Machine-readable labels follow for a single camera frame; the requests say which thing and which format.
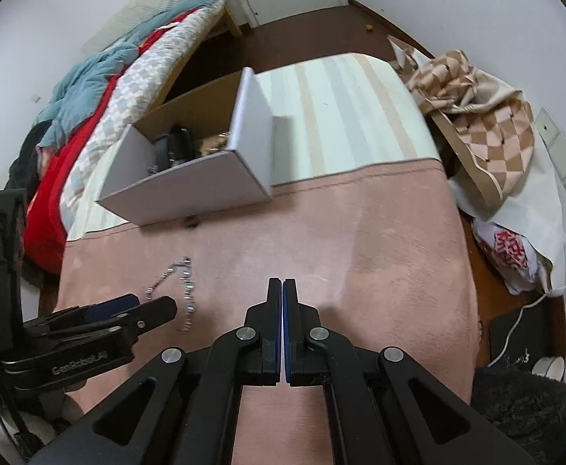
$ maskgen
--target brown checkered bag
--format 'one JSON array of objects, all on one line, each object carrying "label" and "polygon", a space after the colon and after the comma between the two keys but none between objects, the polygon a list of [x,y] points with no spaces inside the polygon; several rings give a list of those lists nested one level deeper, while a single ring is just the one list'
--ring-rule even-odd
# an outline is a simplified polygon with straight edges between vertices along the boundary
[{"label": "brown checkered bag", "polygon": [[533,156],[533,114],[522,92],[471,66],[462,51],[418,66],[415,49],[392,45],[420,111],[432,117],[487,205],[498,206]]}]

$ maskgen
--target folded clothes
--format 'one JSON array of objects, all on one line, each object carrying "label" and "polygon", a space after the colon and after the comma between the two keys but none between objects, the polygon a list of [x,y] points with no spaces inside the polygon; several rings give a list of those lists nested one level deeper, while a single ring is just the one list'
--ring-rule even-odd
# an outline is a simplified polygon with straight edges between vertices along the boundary
[{"label": "folded clothes", "polygon": [[[175,20],[183,20],[194,10],[187,10]],[[152,33],[139,47],[139,54],[147,51],[166,31],[167,29],[159,29]],[[50,158],[46,173],[29,205],[27,226],[23,235],[24,251],[36,265],[51,274],[60,274],[64,257],[67,233],[59,213],[59,198],[65,181],[83,147],[104,115],[115,86],[123,73],[121,71],[108,79],[96,111],[74,132],[74,138]]]},{"label": "folded clothes", "polygon": [[96,111],[108,79],[130,65],[139,55],[138,47],[155,29],[168,24],[175,16],[215,0],[184,0],[121,37],[104,51],[76,64],[55,86],[49,104],[36,117],[34,125],[44,120],[52,123],[38,147],[62,148],[74,130]]}]

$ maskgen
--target red blanket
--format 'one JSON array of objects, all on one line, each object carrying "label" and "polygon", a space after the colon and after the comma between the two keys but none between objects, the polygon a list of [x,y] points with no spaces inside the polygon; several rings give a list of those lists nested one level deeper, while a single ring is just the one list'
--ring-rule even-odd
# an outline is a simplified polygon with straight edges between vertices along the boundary
[{"label": "red blanket", "polygon": [[[183,21],[195,10],[197,9],[187,10],[172,22]],[[154,31],[139,47],[139,55],[154,45],[167,31],[168,29]],[[74,132],[70,142],[51,159],[36,195],[29,205],[27,227],[24,230],[24,251],[33,262],[49,273],[60,274],[64,259],[67,233],[61,220],[59,200],[65,181],[91,133],[102,118],[110,96],[117,85],[117,80],[125,70],[110,77],[106,91],[94,114],[82,123],[80,128]]]}]

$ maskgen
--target blue blanket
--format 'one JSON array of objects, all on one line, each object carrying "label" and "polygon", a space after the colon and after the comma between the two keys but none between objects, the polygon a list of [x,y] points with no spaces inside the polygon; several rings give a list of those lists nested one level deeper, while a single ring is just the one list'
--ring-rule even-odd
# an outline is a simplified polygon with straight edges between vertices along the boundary
[{"label": "blue blanket", "polygon": [[155,29],[168,24],[187,10],[206,7],[214,1],[184,0],[172,9],[139,24],[104,51],[76,64],[55,86],[48,105],[33,122],[36,125],[40,121],[52,120],[38,146],[62,148],[80,123],[96,111],[106,91],[108,79],[138,57],[138,46]]}]

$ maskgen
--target pink blanket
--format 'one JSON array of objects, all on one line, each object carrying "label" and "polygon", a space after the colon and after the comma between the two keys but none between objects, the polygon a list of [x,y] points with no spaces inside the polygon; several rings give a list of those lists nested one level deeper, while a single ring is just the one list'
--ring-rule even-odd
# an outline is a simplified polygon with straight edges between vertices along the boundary
[{"label": "pink blanket", "polygon": [[[442,165],[372,165],[279,186],[266,205],[181,221],[132,224],[68,243],[59,309],[132,292],[144,297],[170,262],[192,258],[192,330],[184,319],[141,337],[136,359],[75,394],[88,410],[153,356],[175,345],[209,346],[265,300],[268,278],[294,277],[300,302],[357,346],[397,345],[464,400],[477,354],[477,304],[464,234]],[[178,299],[171,276],[159,289]],[[234,463],[332,462],[321,388],[244,389]]]}]

